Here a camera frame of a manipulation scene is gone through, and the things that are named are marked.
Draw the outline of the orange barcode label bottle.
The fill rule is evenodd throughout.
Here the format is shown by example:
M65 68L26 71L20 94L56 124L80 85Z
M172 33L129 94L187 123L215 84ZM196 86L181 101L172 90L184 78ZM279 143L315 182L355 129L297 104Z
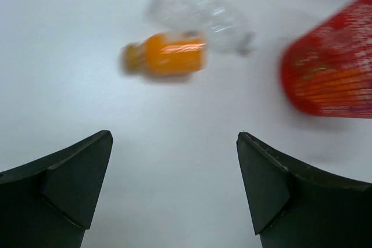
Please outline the orange barcode label bottle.
M186 76L200 71L206 61L206 38L200 31L155 34L123 48L124 69L149 76Z

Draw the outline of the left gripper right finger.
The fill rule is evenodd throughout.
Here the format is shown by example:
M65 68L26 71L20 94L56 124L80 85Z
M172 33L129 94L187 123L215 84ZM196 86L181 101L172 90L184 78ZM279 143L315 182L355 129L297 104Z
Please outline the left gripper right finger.
M323 171L240 132L237 153L263 247L370 247L371 184Z

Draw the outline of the clear plastic bottle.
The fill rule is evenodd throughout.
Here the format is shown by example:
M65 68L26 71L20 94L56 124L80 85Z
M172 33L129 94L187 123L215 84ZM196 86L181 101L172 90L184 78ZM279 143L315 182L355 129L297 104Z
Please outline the clear plastic bottle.
M223 0L151 0L146 15L172 31L202 31L208 46L245 56L256 35L244 12Z

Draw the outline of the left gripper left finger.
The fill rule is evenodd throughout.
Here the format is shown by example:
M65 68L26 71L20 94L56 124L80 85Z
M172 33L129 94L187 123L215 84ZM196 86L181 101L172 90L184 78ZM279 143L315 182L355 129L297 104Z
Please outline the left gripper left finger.
M80 247L113 146L102 130L1 173L1 247Z

